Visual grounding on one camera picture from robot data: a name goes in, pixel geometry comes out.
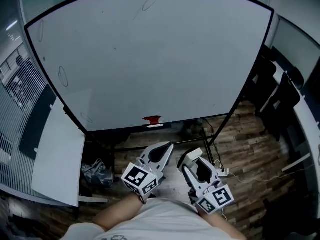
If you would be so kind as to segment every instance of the red object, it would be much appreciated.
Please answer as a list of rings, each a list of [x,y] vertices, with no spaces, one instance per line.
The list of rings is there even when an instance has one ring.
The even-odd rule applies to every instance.
[[[149,121],[149,122],[150,122],[150,125],[158,125],[160,118],[161,118],[161,116],[154,115],[154,116],[145,117],[145,118],[143,118],[143,120]]]

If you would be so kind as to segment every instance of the white table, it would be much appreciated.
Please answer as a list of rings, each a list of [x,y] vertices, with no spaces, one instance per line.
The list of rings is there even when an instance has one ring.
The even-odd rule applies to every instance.
[[[58,98],[51,106],[34,161],[31,187],[46,197],[75,207],[79,201],[107,203],[104,198],[79,196],[86,137],[63,108]]]
[[[284,74],[284,70],[277,62],[273,62],[273,64],[276,66],[276,72],[273,75],[273,78],[279,85]],[[294,106],[293,110],[305,136],[310,155],[313,158],[318,190],[320,190],[320,130],[318,123],[315,120],[315,117],[307,105],[304,97],[301,95],[299,90],[297,90],[297,92],[300,95],[300,101]],[[320,209],[317,211],[317,217],[320,218]]]

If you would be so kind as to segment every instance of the forearm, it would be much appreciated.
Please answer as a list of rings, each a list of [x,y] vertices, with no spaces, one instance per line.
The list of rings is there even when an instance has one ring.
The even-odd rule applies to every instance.
[[[219,214],[207,214],[200,207],[196,207],[199,212],[199,215],[202,219],[208,222],[212,227],[218,228],[226,232],[231,238],[238,240],[246,240],[244,234],[242,234],[239,230],[237,230],[234,226],[228,223],[224,218],[222,218]]]
[[[97,214],[92,222],[108,231],[122,222],[133,219],[142,206],[143,203],[139,200],[138,195],[130,193],[124,199]]]

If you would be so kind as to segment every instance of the shirt sleeve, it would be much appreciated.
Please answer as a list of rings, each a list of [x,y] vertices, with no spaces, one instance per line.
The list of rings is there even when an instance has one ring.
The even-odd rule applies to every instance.
[[[74,224],[69,227],[61,240],[93,240],[104,232],[101,227],[93,223]]]

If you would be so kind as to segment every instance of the power strip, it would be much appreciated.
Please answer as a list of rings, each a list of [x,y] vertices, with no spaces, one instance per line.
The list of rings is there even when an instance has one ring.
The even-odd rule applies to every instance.
[[[229,175],[229,169],[224,169],[224,172],[221,169],[217,169],[216,172],[219,177],[227,177]]]

